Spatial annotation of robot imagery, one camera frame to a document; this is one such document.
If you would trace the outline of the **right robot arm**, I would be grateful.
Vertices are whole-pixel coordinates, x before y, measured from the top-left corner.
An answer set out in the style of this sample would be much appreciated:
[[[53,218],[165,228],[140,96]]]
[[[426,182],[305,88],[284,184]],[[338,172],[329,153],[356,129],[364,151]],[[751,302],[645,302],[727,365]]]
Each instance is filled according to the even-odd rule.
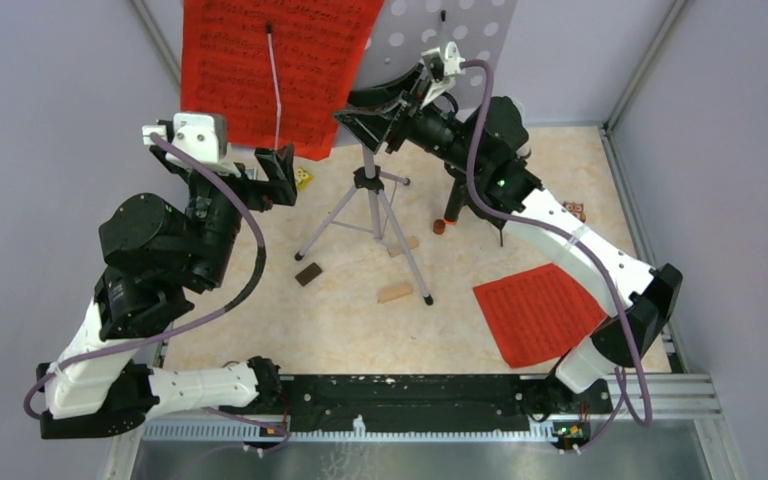
[[[371,150],[395,152],[408,142],[440,159],[478,217],[539,250],[597,302],[605,319],[567,349],[545,379],[549,404],[572,412],[604,376],[641,369],[674,312],[682,273],[628,255],[554,197],[527,167],[529,134],[511,98],[485,90],[477,110],[460,120],[428,99],[432,87],[416,66],[351,92],[334,116]]]

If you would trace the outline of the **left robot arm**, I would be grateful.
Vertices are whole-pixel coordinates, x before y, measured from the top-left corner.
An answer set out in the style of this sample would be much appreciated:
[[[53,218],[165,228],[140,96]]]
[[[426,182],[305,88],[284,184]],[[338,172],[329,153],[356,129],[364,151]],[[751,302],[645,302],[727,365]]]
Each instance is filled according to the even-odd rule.
[[[37,367],[46,407],[45,440],[105,438],[145,421],[202,407],[274,410],[282,397],[276,364],[255,356],[208,370],[167,371],[134,361],[136,351],[169,332],[193,309],[188,292],[218,288],[241,228],[241,209],[266,211],[297,199],[292,145],[259,148],[262,180],[215,180],[152,155],[188,188],[178,210],[152,193],[128,198],[99,229],[105,270],[85,319],[60,358]]]

